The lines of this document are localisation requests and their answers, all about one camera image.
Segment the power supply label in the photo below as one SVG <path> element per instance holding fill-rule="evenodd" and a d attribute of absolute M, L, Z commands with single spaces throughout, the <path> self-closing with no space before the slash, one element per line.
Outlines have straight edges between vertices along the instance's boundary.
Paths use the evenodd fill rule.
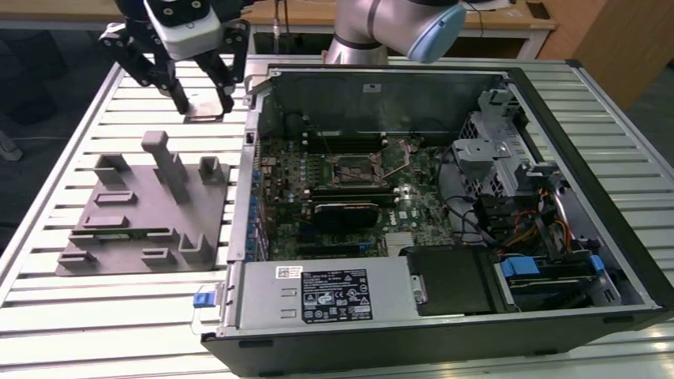
<path fill-rule="evenodd" d="M 371 320 L 367 270 L 303 272 L 302 319 L 307 324 Z"/>

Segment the blue latch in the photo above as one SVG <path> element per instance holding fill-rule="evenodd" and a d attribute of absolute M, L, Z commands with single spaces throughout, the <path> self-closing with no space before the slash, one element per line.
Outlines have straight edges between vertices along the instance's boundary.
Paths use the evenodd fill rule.
<path fill-rule="evenodd" d="M 602 257 L 600 257 L 598 255 L 593 255 L 590 257 L 590 262 L 597 272 L 602 272 L 605 270 L 606 267 L 604 266 Z"/>
<path fill-rule="evenodd" d="M 536 275 L 540 274 L 537 262 L 532 257 L 508 258 L 502 263 L 504 276 L 506 278 L 514 275 Z"/>
<path fill-rule="evenodd" d="M 199 308 L 214 308 L 215 307 L 215 291 L 198 292 L 194 294 L 194 307 Z"/>

